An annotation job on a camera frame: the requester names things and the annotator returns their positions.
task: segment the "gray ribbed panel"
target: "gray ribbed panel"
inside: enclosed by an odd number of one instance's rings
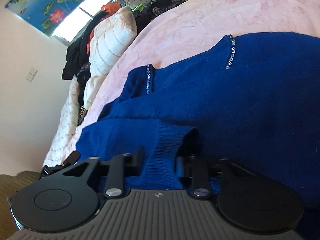
[[[302,240],[294,231],[256,236],[239,231],[220,218],[208,201],[183,190],[132,190],[108,200],[100,213],[82,227],[59,234],[23,229],[8,240]]]

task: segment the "window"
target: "window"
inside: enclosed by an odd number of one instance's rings
[[[53,36],[71,42],[74,37],[111,0],[84,0],[53,32]]]

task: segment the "orange cloth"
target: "orange cloth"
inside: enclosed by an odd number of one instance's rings
[[[121,4],[120,3],[116,3],[116,2],[107,3],[106,5],[103,5],[101,7],[101,11],[104,11],[104,12],[108,13],[108,15],[105,16],[105,17],[102,17],[100,19],[99,23],[102,22],[104,19],[107,19],[111,15],[114,15],[120,8],[122,8]],[[93,37],[94,37],[94,30],[92,30],[92,32],[90,33],[89,42],[87,44],[87,53],[88,54],[90,53],[90,42],[91,42]]]

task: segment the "silver bolt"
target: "silver bolt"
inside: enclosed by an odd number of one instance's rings
[[[209,194],[209,191],[205,188],[197,188],[193,191],[193,194],[195,194],[198,197],[204,197]]]
[[[110,188],[106,190],[106,194],[110,197],[120,196],[122,191],[119,188]]]

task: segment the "white puffer jacket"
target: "white puffer jacket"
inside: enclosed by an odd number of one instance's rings
[[[111,68],[137,36],[137,25],[130,7],[120,8],[94,28],[90,43],[91,77],[84,89],[84,108],[88,110]]]

